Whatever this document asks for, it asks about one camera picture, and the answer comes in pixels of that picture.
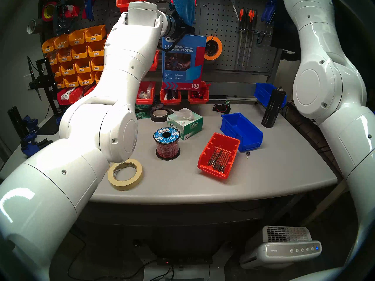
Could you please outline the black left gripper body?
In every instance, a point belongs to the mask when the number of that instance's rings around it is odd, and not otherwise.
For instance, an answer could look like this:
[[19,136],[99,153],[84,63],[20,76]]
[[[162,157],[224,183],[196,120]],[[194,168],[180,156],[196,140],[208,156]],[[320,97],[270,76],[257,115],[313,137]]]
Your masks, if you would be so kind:
[[183,19],[179,14],[174,14],[174,21],[175,21],[175,31],[174,35],[181,35],[184,33],[185,35],[195,35],[195,28],[184,23]]

